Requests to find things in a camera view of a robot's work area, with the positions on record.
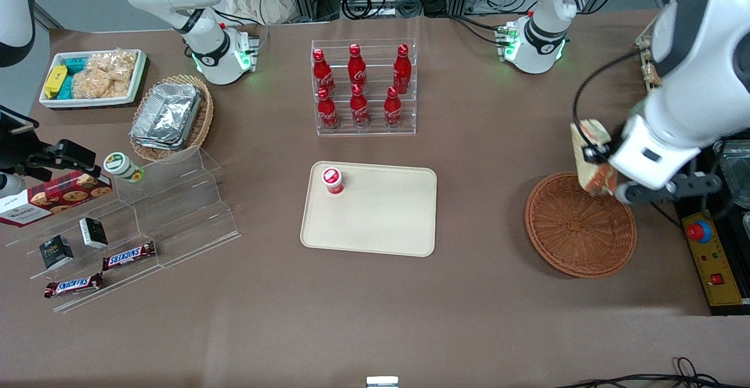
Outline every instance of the table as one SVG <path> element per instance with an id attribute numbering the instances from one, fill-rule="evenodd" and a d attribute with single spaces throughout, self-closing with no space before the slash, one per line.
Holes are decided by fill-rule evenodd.
<path id="1" fill-rule="evenodd" d="M 574 169 L 568 123 L 579 83 L 630 49 L 653 15 L 579 17 L 562 59 L 540 76 L 499 63 L 490 44 L 447 19 L 273 27 L 256 73 L 211 86 L 216 115 L 204 148 L 223 167 L 220 192 L 241 238 L 68 314 L 49 311 L 25 252 L 3 249 L 2 385 L 345 387 L 398 375 L 405 387 L 542 387 L 672 373 L 673 356 L 747 384 L 748 318 L 706 316 L 686 242 L 653 209 L 634 208 L 629 265 L 595 281 L 555 271 L 523 227 L 532 187 Z M 394 35 L 420 44 L 417 135 L 318 138 L 310 41 Z M 143 49 L 147 87 L 195 74 L 173 31 L 51 37 L 53 53 Z M 637 64 L 594 81 L 581 117 L 609 128 L 622 121 L 645 92 Z M 33 113 L 43 140 L 129 151 L 131 108 Z M 308 173 L 321 160 L 433 169 L 434 253 L 303 247 Z"/>

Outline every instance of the red button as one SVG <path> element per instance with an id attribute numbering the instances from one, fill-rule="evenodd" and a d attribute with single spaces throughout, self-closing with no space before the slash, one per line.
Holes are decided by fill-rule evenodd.
<path id="1" fill-rule="evenodd" d="M 705 230 L 704 228 L 696 223 L 692 223 L 691 225 L 688 225 L 688 238 L 694 241 L 701 241 L 702 238 L 705 236 Z"/>

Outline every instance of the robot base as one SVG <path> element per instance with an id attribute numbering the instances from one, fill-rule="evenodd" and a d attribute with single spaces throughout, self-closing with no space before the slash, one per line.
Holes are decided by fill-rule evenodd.
<path id="1" fill-rule="evenodd" d="M 565 41 L 563 40 L 557 48 L 549 45 L 549 53 L 539 54 L 523 33 L 523 28 L 529 20 L 530 17 L 524 16 L 515 22 L 508 22 L 506 26 L 501 26 L 495 31 L 495 40 L 502 44 L 497 47 L 497 53 L 501 62 L 512 63 L 518 70 L 530 74 L 544 73 L 563 55 Z"/>
<path id="2" fill-rule="evenodd" d="M 249 38 L 247 33 L 238 32 L 233 28 L 224 30 L 230 37 L 230 49 L 215 66 L 200 64 L 193 55 L 198 71 L 206 76 L 213 84 L 230 84 L 244 73 L 255 70 L 258 57 L 258 40 Z"/>

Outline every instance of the acrylic bottle rack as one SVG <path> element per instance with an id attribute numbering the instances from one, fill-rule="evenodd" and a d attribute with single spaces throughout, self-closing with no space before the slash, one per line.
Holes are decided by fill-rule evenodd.
<path id="1" fill-rule="evenodd" d="M 352 109 L 349 99 L 352 96 L 352 86 L 349 83 L 349 72 L 346 65 L 349 62 L 349 45 L 357 43 L 362 50 L 362 59 L 367 64 L 367 110 L 370 113 L 370 125 L 365 128 L 354 126 Z M 412 62 L 412 77 L 407 94 L 399 95 L 401 99 L 401 126 L 390 130 L 386 127 L 383 103 L 386 101 L 388 87 L 393 84 L 393 63 L 396 61 L 398 46 L 402 43 L 409 46 L 409 59 Z M 317 112 L 317 84 L 312 73 L 315 65 L 312 54 L 311 78 L 312 100 L 315 114 L 315 128 L 318 136 L 388 136 L 409 135 L 417 131 L 417 46 L 414 38 L 392 38 L 374 40 L 313 40 L 312 49 L 322 49 L 326 61 L 333 72 L 336 89 L 330 96 L 336 105 L 341 126 L 335 130 L 328 130 L 322 126 Z"/>
<path id="2" fill-rule="evenodd" d="M 69 311 L 117 290 L 129 282 L 169 268 L 208 249 L 236 239 L 232 211 L 217 188 L 220 167 L 200 148 L 190 148 L 144 167 L 142 182 L 113 180 L 113 193 L 45 218 L 27 227 L 8 227 L 8 247 L 27 249 L 32 284 L 39 301 L 54 311 Z M 109 247 L 83 244 L 79 220 L 102 222 Z M 45 270 L 39 246 L 57 235 L 67 238 L 73 260 L 56 270 Z M 156 256 L 104 272 L 104 288 L 45 299 L 49 281 L 70 281 L 99 273 L 102 258 L 154 241 Z"/>

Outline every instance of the aluminum foil container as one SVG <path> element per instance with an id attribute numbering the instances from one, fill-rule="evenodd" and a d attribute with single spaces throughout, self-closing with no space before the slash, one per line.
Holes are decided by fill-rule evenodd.
<path id="1" fill-rule="evenodd" d="M 146 98 L 131 129 L 139 145 L 180 150 L 185 147 L 198 113 L 200 89 L 192 84 L 161 83 Z"/>

